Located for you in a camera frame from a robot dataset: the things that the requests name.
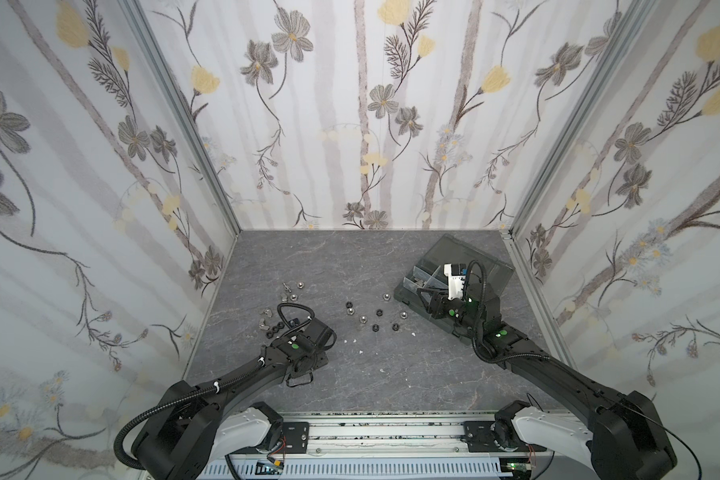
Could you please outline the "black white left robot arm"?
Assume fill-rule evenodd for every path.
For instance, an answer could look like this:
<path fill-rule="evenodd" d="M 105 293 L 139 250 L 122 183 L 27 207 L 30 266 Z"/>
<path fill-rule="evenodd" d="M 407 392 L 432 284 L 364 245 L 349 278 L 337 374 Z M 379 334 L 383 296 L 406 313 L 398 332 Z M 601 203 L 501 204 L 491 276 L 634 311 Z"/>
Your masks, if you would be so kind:
<path fill-rule="evenodd" d="M 312 379 L 327 364 L 337 335 L 306 305 L 284 302 L 276 309 L 304 316 L 296 322 L 283 318 L 283 331 L 241 367 L 195 386 L 184 380 L 170 386 L 156 406 L 116 434 L 117 461 L 154 479 L 196 479 L 219 457 L 281 442 L 281 415 L 255 396 L 281 383 L 295 388 L 303 377 Z"/>

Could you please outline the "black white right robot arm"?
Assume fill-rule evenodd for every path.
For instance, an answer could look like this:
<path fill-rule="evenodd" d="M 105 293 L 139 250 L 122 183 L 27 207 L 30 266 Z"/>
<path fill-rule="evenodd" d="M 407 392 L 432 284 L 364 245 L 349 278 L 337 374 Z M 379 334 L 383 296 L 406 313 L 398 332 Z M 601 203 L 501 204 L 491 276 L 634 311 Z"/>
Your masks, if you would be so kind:
<path fill-rule="evenodd" d="M 663 425 L 654 403 L 590 379 L 506 323 L 483 264 L 417 271 L 413 283 L 430 319 L 468 342 L 478 360 L 528 380 L 568 410 L 558 415 L 529 401 L 512 402 L 494 417 L 491 435 L 498 448 L 543 446 L 601 479 L 662 479 L 677 466 L 672 443 L 678 437 Z"/>

